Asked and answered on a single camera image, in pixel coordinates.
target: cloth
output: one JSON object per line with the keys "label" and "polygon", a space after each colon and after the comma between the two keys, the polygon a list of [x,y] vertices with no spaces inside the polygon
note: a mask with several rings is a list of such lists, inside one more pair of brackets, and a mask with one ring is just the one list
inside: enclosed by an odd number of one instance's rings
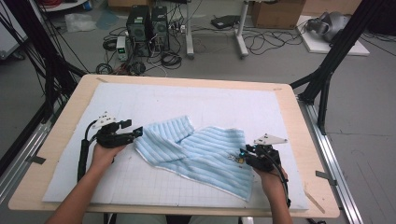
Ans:
{"label": "cloth", "polygon": [[153,123],[134,140],[136,150],[151,165],[222,189],[245,201],[250,199],[251,167],[239,164],[245,147],[241,130],[207,127],[195,132],[187,116]]}

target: forearm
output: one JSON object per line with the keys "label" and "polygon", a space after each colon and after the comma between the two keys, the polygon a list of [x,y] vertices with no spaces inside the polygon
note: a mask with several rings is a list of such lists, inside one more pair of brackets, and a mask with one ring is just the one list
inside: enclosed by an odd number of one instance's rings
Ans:
{"label": "forearm", "polygon": [[292,223],[289,208],[283,200],[275,200],[270,202],[271,213],[274,224],[290,224]]}
{"label": "forearm", "polygon": [[46,223],[80,224],[103,173],[90,169]]}
{"label": "forearm", "polygon": [[286,203],[285,190],[278,178],[271,181],[271,186],[265,185],[262,180],[262,185],[267,188],[263,189],[267,195],[268,201],[271,205],[271,213],[273,217],[274,224],[289,224],[292,223],[289,208]]}

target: human hand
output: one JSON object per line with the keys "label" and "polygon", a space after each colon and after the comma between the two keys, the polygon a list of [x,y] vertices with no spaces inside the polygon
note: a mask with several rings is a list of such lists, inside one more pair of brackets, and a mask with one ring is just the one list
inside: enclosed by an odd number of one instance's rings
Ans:
{"label": "human hand", "polygon": [[104,173],[105,170],[111,165],[113,159],[121,152],[126,146],[106,148],[96,144],[93,148],[92,162],[90,170],[95,170]]}
{"label": "human hand", "polygon": [[[254,168],[254,171],[262,179],[262,190],[264,191],[265,195],[267,195],[270,203],[276,201],[286,201],[285,190],[283,189],[283,184],[276,170],[268,173]],[[283,173],[283,176],[288,179],[288,174],[283,168],[281,168],[281,172]]]}

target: wooden edge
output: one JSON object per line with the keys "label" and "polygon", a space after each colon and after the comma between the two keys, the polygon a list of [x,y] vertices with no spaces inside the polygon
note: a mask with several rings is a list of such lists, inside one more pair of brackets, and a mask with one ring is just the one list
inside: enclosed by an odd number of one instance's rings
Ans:
{"label": "wooden edge", "polygon": [[[86,75],[78,84],[61,116],[52,128],[46,142],[38,152],[46,162],[42,165],[31,164],[21,181],[8,207],[13,210],[53,211],[58,203],[42,203],[55,167],[63,150],[68,144],[85,108],[90,103],[96,87],[100,83],[129,83],[143,85],[189,86],[224,88],[240,90],[273,91],[279,101],[279,107],[290,138],[295,157],[298,157],[301,179],[307,195],[309,209],[302,212],[290,212],[293,217],[338,217],[340,212],[327,180],[315,176],[315,171],[323,171],[315,146],[306,127],[302,112],[297,101],[290,96],[294,93],[287,84],[256,83],[241,81],[203,80],[165,77],[115,77]],[[181,214],[181,215],[213,215],[213,216],[253,216],[270,217],[268,211],[241,208],[191,208],[168,206],[136,206],[115,204],[92,204],[89,212],[119,212],[148,214]]]}

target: table leg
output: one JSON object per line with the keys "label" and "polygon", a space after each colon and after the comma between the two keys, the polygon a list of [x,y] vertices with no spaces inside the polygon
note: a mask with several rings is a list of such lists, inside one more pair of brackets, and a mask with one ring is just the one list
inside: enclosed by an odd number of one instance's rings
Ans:
{"label": "table leg", "polygon": [[248,0],[244,1],[244,5],[242,6],[241,12],[241,21],[239,22],[238,30],[235,30],[236,41],[238,42],[239,48],[241,49],[241,59],[244,59],[248,56],[248,49],[245,44],[245,40],[242,37],[242,32],[244,30],[245,19],[248,14]]}
{"label": "table leg", "polygon": [[191,19],[190,15],[190,4],[191,0],[187,1],[187,24],[186,24],[186,48],[187,48],[187,57],[189,59],[194,59],[194,46],[192,44],[192,33],[191,33]]}

